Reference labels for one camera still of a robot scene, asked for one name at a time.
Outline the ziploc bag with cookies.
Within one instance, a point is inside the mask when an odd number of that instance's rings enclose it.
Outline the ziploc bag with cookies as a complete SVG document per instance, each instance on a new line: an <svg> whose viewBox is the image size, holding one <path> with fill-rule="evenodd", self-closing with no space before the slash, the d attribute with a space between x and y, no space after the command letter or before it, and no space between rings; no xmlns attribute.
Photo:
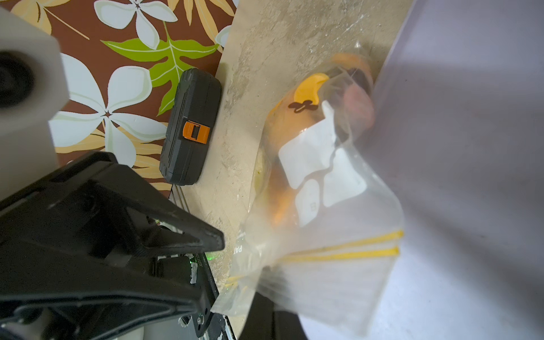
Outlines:
<svg viewBox="0 0 544 340"><path fill-rule="evenodd" d="M215 313L247 314L262 295L352 337L367 333L405 222L355 146L375 123L372 93L368 53L356 45L316 66L270 111Z"/></svg>

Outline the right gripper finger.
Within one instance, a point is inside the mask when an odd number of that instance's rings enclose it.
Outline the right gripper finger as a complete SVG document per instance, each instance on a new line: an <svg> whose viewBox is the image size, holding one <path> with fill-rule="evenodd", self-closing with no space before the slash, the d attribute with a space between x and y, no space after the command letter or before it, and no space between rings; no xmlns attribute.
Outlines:
<svg viewBox="0 0 544 340"><path fill-rule="evenodd" d="M103 259L1 248L1 338L114 339L177 317L203 335L213 282L204 255L114 248Z"/></svg>
<svg viewBox="0 0 544 340"><path fill-rule="evenodd" d="M109 152L92 152L1 201L1 270L31 247L136 272L225 248L225 236L182 210Z"/></svg>

